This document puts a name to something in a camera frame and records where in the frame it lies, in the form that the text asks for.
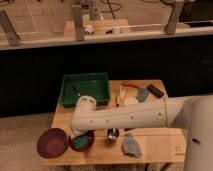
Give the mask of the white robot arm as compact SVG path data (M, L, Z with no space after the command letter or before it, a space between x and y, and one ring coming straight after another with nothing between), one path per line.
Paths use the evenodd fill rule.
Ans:
M184 171L213 171L213 95L145 101L97 110L93 97L78 99L70 129L75 136L111 128L181 128L187 130Z

